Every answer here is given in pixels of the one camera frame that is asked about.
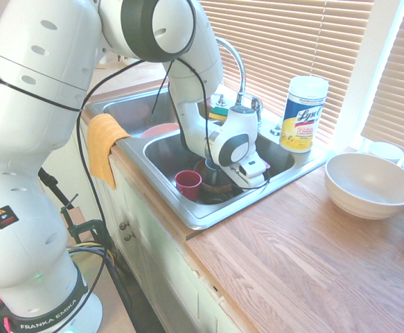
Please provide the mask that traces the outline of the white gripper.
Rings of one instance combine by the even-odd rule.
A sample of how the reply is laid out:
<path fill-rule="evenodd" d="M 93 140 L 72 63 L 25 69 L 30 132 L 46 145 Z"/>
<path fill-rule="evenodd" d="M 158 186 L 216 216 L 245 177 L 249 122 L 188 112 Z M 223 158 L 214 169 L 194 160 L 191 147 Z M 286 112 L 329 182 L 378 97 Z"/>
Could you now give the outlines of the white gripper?
<path fill-rule="evenodd" d="M 242 189 L 254 189 L 262 187 L 267 180 L 265 179 L 266 167 L 263 168 L 245 168 L 243 165 L 235 164 L 226 168 L 226 174 L 231 180 Z"/>

